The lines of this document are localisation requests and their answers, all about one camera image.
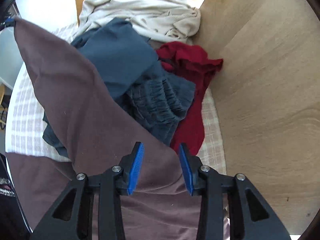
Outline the brown fleece garment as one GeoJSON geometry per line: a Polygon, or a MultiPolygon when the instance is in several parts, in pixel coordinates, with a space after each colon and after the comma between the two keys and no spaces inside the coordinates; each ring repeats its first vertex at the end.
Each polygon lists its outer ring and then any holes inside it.
{"type": "Polygon", "coordinates": [[[138,185],[121,199],[127,239],[195,239],[201,198],[185,189],[177,154],[111,98],[95,66],[65,40],[17,18],[14,36],[35,96],[69,162],[8,153],[15,190],[35,228],[78,173],[101,174],[138,141],[145,152],[138,185]]]}

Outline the person's black tweed torso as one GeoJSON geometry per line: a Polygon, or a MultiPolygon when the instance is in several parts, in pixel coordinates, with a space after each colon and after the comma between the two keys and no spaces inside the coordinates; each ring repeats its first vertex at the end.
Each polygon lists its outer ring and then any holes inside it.
{"type": "Polygon", "coordinates": [[[2,154],[0,178],[1,239],[29,239],[30,231],[25,224],[2,154]]]}

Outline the pink plaid table cloth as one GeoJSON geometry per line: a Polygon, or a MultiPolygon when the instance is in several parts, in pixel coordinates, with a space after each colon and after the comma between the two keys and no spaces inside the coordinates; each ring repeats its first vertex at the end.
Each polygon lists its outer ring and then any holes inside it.
{"type": "Polygon", "coordinates": [[[176,159],[110,97],[98,72],[63,37],[20,20],[15,35],[22,64],[14,85],[6,128],[6,151],[71,163],[94,173],[114,164],[143,140],[148,152],[176,159]],[[71,157],[63,157],[42,137],[47,103],[71,157]]]}

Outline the dark blue-grey garment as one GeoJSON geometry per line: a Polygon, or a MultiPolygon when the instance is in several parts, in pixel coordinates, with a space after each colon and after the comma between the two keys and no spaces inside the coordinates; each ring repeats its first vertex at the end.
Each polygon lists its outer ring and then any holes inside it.
{"type": "Polygon", "coordinates": [[[115,18],[77,36],[71,45],[96,67],[111,98],[158,140],[164,99],[163,69],[156,52],[132,27],[115,18]]]}

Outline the large plywood board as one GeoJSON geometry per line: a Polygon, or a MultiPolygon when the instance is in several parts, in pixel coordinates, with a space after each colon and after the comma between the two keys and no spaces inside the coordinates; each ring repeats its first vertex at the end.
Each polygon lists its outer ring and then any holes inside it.
{"type": "Polygon", "coordinates": [[[224,60],[210,84],[224,153],[204,162],[248,176],[300,236],[319,211],[319,18],[308,0],[194,1],[194,43],[224,60]]]}

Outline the grey ribbed knit garment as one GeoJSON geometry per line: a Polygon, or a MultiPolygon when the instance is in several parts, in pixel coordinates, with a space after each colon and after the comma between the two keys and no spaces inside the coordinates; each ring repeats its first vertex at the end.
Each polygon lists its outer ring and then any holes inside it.
{"type": "Polygon", "coordinates": [[[156,139],[169,146],[193,102],[195,83],[163,69],[146,73],[130,86],[123,109],[156,139]]]}

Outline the beige knit garment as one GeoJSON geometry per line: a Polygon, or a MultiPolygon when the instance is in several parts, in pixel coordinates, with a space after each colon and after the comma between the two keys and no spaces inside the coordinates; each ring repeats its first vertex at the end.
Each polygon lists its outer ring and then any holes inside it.
{"type": "Polygon", "coordinates": [[[201,23],[192,0],[84,0],[77,35],[114,18],[129,21],[140,35],[163,43],[189,43],[201,23]]]}

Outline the red garment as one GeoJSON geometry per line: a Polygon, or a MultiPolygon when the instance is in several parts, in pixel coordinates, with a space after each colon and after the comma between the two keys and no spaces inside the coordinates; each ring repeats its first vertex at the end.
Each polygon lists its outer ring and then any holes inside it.
{"type": "Polygon", "coordinates": [[[210,59],[207,52],[197,45],[169,42],[156,50],[164,70],[178,78],[175,82],[187,100],[187,109],[179,121],[170,142],[178,152],[181,143],[197,155],[204,141],[202,102],[214,75],[223,67],[223,59],[210,59]]]}

